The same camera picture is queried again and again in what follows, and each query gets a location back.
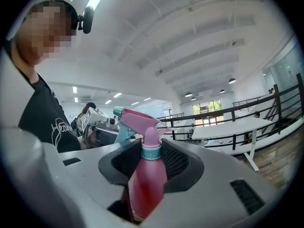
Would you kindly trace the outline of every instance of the black vent grille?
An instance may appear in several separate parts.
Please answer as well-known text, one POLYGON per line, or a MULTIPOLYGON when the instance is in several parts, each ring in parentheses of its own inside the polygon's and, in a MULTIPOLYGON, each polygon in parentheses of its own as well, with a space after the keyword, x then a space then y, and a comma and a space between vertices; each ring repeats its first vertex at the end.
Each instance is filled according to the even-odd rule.
POLYGON ((166 168, 167 180, 181 174, 189 165, 189 156, 162 142, 162 161, 166 168))
POLYGON ((141 142, 138 142, 136 145, 132 143, 132 145, 133 147, 126 149, 111 160, 112 166, 127 176, 128 179, 133 175, 141 158, 141 142))
POLYGON ((265 203, 244 180, 234 180, 230 185, 249 215, 257 212, 264 206, 265 203))

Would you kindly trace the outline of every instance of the table leg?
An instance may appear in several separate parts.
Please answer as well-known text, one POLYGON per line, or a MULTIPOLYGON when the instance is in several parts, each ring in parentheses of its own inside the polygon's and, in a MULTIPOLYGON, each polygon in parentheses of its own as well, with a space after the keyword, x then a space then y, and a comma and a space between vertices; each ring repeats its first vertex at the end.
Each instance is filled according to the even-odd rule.
POLYGON ((244 153, 244 155, 246 156, 247 160, 249 161, 249 163, 251 164, 253 169, 255 171, 258 171, 258 167, 253 161, 253 156, 255 154, 255 147, 256 147, 256 141, 257 141, 256 136, 257 136, 257 130, 255 129, 252 131, 252 143, 251 143, 250 155, 248 155, 247 153, 244 153))

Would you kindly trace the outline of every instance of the white table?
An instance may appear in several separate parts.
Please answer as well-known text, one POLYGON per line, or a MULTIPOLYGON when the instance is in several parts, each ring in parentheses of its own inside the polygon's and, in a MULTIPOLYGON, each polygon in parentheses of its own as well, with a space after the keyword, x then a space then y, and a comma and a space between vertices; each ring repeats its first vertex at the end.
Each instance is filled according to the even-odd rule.
POLYGON ((252 131, 252 143, 250 155, 244 153, 249 163, 255 171, 258 171, 257 165, 253 162, 253 156, 255 154, 255 146, 257 141, 257 129, 270 124, 271 121, 247 117, 236 120, 235 122, 226 122, 225 124, 214 125, 209 127, 196 127, 192 136, 192 139, 201 139, 204 144, 204 139, 207 138, 219 138, 229 135, 244 133, 252 131))

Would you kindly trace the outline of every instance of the window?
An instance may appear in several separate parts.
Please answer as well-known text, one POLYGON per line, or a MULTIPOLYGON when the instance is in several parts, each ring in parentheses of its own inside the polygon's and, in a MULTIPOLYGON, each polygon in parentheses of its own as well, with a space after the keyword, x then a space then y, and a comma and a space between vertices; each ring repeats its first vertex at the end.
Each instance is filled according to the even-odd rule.
MULTIPOLYGON (((222 102, 220 99, 207 101, 207 102, 203 102, 203 103, 199 103, 199 104, 194 104, 194 105, 192 105, 192 108, 193 108, 194 115, 223 110, 222 102)), ((217 117, 207 117, 204 119, 195 120, 195 125, 202 124, 201 126, 198 126, 198 127, 213 126, 213 125, 217 125, 217 124, 223 124, 223 123, 218 123, 223 120, 224 120, 223 115, 217 116, 217 117)))

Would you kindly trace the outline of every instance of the spray bottle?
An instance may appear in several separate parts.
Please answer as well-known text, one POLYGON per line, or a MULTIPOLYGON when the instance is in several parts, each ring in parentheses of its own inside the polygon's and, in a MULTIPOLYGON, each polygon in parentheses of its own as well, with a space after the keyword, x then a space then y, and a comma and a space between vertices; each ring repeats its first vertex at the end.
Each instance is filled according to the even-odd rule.
POLYGON ((127 139, 128 129, 143 135, 142 158, 129 180, 129 195, 132 209, 141 219, 145 219, 159 204, 163 196, 163 186, 167 182, 165 166, 162 162, 162 144, 159 136, 172 131, 166 128, 157 130, 156 125, 161 123, 149 115, 116 106, 113 113, 119 116, 122 135, 117 138, 127 139))

